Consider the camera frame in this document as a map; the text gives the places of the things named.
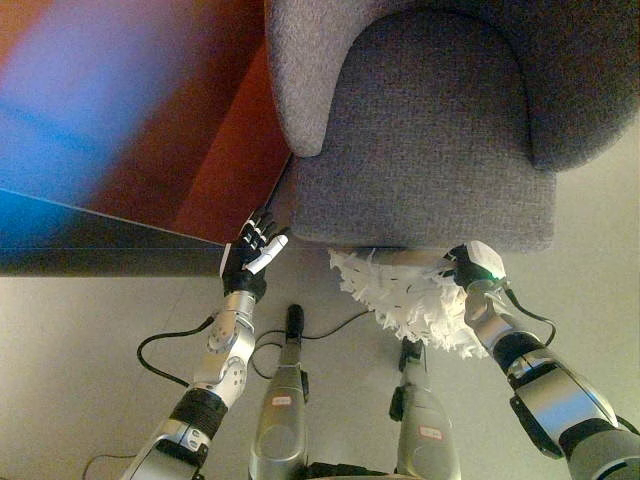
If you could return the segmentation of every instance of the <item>robotic hand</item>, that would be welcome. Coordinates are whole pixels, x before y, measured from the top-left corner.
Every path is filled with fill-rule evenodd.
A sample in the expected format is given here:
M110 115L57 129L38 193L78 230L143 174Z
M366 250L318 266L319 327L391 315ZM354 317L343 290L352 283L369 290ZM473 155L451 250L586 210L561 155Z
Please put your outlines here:
M565 457L574 480L640 478L640 436L618 428L609 402L547 348L552 337L542 344L507 313L500 290L533 316L517 303L500 256L473 241L446 258L455 263L447 274L467 292L465 323L506 374L511 407L535 446Z
M288 241L287 230L274 235L276 229L273 216L258 210L245 223L240 237L227 244L220 264L225 296L234 291L247 291L256 302L264 296L267 289L264 268Z
M122 480L203 480L199 474L225 414L244 391L254 350L253 309L267 284L264 268L287 244L272 216L257 211L228 244L220 265L224 304L207 351L169 418L140 450Z

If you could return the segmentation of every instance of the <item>fabric upholstery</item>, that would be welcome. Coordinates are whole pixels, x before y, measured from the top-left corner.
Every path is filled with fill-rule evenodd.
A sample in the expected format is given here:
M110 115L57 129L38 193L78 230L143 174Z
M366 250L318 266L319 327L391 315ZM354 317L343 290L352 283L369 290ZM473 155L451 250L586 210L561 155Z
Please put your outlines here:
M335 83L360 31L416 6L467 14L504 35L525 77L538 168L585 163L638 110L635 0L268 0L274 95L294 153L320 152Z
M496 30L457 14L404 12L366 29L342 66L322 153L295 168L303 238L477 238L513 251L552 236L555 176L530 162L518 63Z
M289 147L320 153L342 62L378 18L416 0L267 0L269 62L280 125Z

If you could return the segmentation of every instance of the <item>chair backrest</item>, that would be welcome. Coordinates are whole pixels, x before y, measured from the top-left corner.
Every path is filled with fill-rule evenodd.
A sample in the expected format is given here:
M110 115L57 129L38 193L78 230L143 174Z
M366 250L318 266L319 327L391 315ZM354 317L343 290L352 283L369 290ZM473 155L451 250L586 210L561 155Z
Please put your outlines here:
M280 122L292 151L320 153L333 91L355 38L412 8L455 11L509 42L529 103L533 163L563 170L617 140L638 111L635 0L268 0L267 42Z

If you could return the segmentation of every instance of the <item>black cable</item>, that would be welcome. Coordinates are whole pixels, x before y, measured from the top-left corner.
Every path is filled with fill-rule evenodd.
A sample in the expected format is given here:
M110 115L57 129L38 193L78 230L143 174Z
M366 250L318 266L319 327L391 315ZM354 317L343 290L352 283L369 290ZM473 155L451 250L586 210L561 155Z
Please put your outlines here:
M370 310L365 310L364 312L360 312L357 315L354 315L353 317L351 317L350 319L345 320L340 325L335 327L333 330L330 330L327 333L323 333L322 335L317 335L317 336L306 336L306 335L303 335L302 338L304 338L305 340L321 340L323 338L327 338L328 336L333 335L338 330L346 327L347 325L349 325L354 320L357 320L358 318L362 317L363 315L366 315L369 312L370 312Z
M270 377L269 375L265 375L264 373L262 373L260 370L258 370L258 367L256 367L256 362L253 358L253 356L258 352L258 350L260 350L262 347L266 347L269 345L273 345L276 347L280 347L282 348L282 344L281 343L277 343L277 342L267 342L267 343L263 343L262 345L256 347L256 349L253 351L253 353L251 354L251 358L249 358L249 363L251 363L251 366L253 367L253 369L255 370L255 372L258 374L258 376L264 378L265 380L271 380L273 377Z
M551 342L553 342L553 339L556 337L556 325L555 325L555 323L553 323L551 320L549 320L546 317L541 317L540 315L536 315L535 313L531 313L529 310L527 310L522 305L520 305L520 302L518 301L518 297L516 297L516 294L509 287L506 287L504 289L504 293L507 295L509 300L511 300L511 303L513 303L513 306L516 307L518 310L520 310L522 313L524 313L528 317L534 318L534 319L536 319L536 320L538 320L540 322L544 322L544 323L546 323L547 325L549 325L551 327L551 333L549 334L549 338L545 342L544 346L548 347L549 345L551 345Z
M338 326L336 326L335 328L329 330L326 333L323 333L321 335L302 335L302 338L305 340L321 340L323 338L327 338L330 335L333 335L334 333L336 333L337 331L343 329L344 327L346 327L347 325L349 325L351 322L353 322L354 320L357 320L358 318L362 317L363 315L366 315L367 313L369 313L370 310L365 310L364 312L360 312L357 315L354 315L353 317L345 320L344 322L342 322L341 324L339 324ZM262 332L258 338L256 339L256 345L258 343L260 343L260 340L262 340L266 335L272 334L272 333L286 333L285 330L281 330L281 329L274 329L274 330L267 330L266 332ZM249 363L251 363L251 366L253 366L253 369L255 370L255 372L262 378L264 378L265 380L271 380L273 377L270 377L268 375L264 375L260 370L258 370L258 368L256 367L255 361L253 359L253 355L255 355L255 353L260 350L262 347L266 347L267 345L276 345L280 348L282 348L282 345L276 342L267 342L267 343L263 343L262 345L258 345L255 350L253 351L253 354L251 354L251 358L249 359Z
M168 380L171 380L172 382L176 382L180 385L182 385L183 387L188 387L189 383L184 381L183 379L176 377L175 375L171 375L170 373L164 372L156 367L154 367L153 365L151 365L149 362L147 362L144 357L142 356L142 349L148 344L151 343L155 340L160 340L162 338L175 338L175 337L188 337L189 335L195 335L196 333L200 333L201 331L203 331L205 328L207 328L209 325L211 325L213 323L213 321L215 320L214 316L208 317L203 323L202 325L200 325L197 328L194 328L193 330L187 330L184 332L170 332L170 333L159 333L157 335L152 335L151 337L145 338L140 345L138 345L138 350L136 351L136 356L138 357L138 361L142 364L142 366L144 368L146 368L147 370L149 370L152 373L155 373L156 375L160 375L161 377L164 377Z
M82 471L82 480L86 480L89 467L91 467L93 462L95 462L99 458L123 458L124 459L124 458L135 458L135 457L136 457L135 455L111 455L109 453L96 455L95 457L90 458L89 461L85 464L84 470Z
M635 433L636 435L640 435L640 432L638 432L638 429L636 427L633 426L633 423L631 423L629 420L626 420L625 418L622 418L620 415L616 415L616 418L618 419L618 423L624 425L625 427L627 427L627 430L629 430L631 433Z

